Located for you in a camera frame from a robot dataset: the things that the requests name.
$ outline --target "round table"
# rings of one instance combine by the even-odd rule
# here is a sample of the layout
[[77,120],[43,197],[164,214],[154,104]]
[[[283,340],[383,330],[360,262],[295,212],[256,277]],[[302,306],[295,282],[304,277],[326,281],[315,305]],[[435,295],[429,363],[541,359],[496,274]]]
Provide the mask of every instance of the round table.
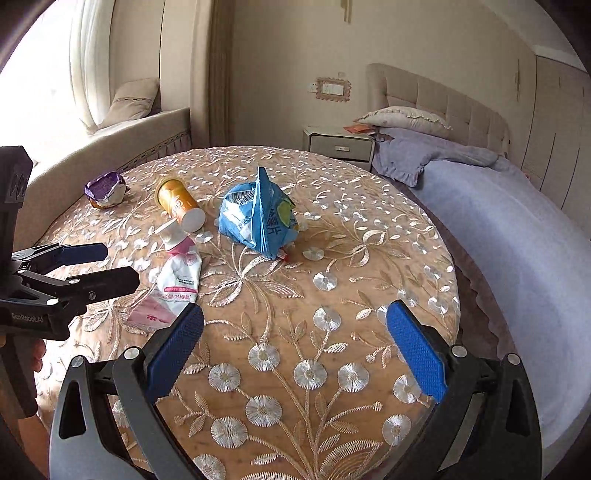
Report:
[[[286,260],[266,261],[217,232],[223,195],[254,181],[258,166],[295,203],[300,233]],[[67,341],[48,342],[37,375],[46,424],[72,357],[113,359],[148,339],[125,322],[168,257],[154,230],[169,217],[153,198],[163,177],[176,176],[207,214],[190,235],[203,258],[206,327],[157,404],[187,453],[210,480],[356,479],[399,456],[431,399],[385,327],[387,305],[403,299],[450,344],[459,327],[453,263],[428,216],[357,167],[279,148],[194,150],[124,176],[121,205],[97,210],[82,198],[41,240],[109,248],[104,261],[56,277],[126,265],[141,277],[134,295],[90,305]],[[147,468],[115,400],[124,442]]]

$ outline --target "white tube cap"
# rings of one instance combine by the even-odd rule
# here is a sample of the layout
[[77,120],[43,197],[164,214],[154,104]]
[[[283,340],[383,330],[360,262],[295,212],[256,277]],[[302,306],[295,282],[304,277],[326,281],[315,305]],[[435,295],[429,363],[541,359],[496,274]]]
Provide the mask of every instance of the white tube cap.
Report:
[[183,232],[180,225],[175,219],[166,222],[164,225],[159,227],[154,233],[159,234],[160,238],[164,242],[164,248],[172,250],[183,240],[187,238],[187,234]]

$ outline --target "white cup lid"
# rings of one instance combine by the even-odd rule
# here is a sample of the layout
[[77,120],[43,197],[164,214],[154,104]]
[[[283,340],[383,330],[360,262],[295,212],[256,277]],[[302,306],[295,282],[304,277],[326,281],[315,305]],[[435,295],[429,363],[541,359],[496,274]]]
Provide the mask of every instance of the white cup lid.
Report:
[[205,212],[201,208],[192,208],[184,214],[181,227],[187,233],[199,230],[205,223]]

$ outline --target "window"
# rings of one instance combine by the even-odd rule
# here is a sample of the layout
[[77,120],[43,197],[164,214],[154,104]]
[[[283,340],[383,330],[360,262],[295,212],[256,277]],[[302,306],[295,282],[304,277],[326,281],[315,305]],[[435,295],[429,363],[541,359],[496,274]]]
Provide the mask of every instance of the window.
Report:
[[57,0],[35,22],[0,73],[0,145],[23,145],[53,163],[87,142],[70,83],[76,0]]

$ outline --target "blue snack bag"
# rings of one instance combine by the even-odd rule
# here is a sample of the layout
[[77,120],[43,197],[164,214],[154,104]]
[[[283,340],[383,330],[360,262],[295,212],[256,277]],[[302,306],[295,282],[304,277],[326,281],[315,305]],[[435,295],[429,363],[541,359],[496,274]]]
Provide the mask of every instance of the blue snack bag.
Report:
[[277,258],[283,245],[293,242],[298,225],[295,204],[259,167],[256,182],[231,188],[220,207],[219,231],[268,258]]

